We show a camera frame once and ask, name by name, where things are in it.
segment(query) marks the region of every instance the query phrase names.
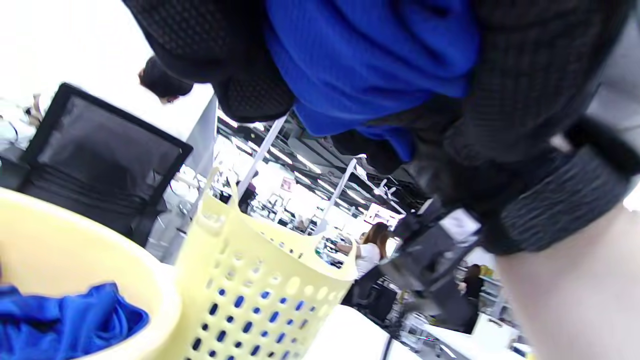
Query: white pole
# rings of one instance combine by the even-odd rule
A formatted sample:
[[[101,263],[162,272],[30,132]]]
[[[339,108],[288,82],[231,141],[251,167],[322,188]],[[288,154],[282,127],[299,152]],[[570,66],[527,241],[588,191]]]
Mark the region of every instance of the white pole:
[[[249,183],[253,179],[253,175],[255,174],[256,169],[258,169],[258,163],[260,163],[260,161],[264,159],[264,156],[266,155],[267,151],[269,151],[273,140],[275,140],[285,120],[287,120],[287,115],[284,115],[283,117],[276,120],[271,126],[271,129],[269,129],[267,137],[264,138],[262,146],[260,146],[260,151],[258,151],[258,153],[253,157],[253,164],[251,164],[249,172],[246,173],[244,179],[240,182],[240,184],[238,184],[238,197],[241,197],[242,194],[244,194],[247,186],[249,186]]]

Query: sign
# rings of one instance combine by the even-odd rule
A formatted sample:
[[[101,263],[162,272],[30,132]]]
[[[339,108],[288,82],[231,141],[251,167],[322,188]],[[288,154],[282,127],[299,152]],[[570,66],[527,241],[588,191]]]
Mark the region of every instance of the sign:
[[[282,184],[280,184],[280,188],[286,192],[291,192],[291,189],[296,184],[296,180],[290,177],[283,177]]]

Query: woman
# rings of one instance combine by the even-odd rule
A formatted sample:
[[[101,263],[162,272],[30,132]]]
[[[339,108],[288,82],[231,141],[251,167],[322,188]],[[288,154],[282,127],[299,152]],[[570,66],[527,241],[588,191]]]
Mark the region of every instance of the woman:
[[[358,277],[361,278],[380,260],[387,257],[387,240],[389,239],[389,226],[383,222],[375,223],[366,234],[362,243],[356,245],[356,269]],[[351,246],[338,244],[338,249],[344,253],[351,251]]]
[[[478,319],[477,312],[480,305],[480,291],[484,286],[484,280],[480,277],[480,273],[480,265],[473,264],[467,269],[467,274],[465,275],[464,280],[460,283],[460,290],[464,291],[466,298],[469,300],[469,304],[471,304],[471,306],[476,310],[476,315],[469,319],[462,331],[465,334],[471,334]]]

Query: white table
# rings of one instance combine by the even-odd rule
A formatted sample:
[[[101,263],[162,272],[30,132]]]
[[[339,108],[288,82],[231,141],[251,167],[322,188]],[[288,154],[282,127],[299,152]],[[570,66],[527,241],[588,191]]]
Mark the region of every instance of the white table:
[[[338,305],[303,360],[380,360],[388,338],[384,330],[358,311]],[[394,340],[387,359],[420,360],[420,357]]]
[[[463,356],[468,360],[524,360],[522,356],[508,349],[486,348],[471,335],[432,325],[425,325],[425,329],[456,356]]]

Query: blue fabric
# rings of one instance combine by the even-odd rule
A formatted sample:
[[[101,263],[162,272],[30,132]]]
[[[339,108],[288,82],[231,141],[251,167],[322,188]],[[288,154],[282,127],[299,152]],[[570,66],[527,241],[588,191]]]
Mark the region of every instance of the blue fabric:
[[[0,359],[66,360],[115,345],[148,323],[110,282],[52,299],[0,286]]]
[[[307,130],[389,140],[405,161],[410,134],[363,124],[433,93],[463,97],[479,33],[468,0],[267,0],[266,39]]]

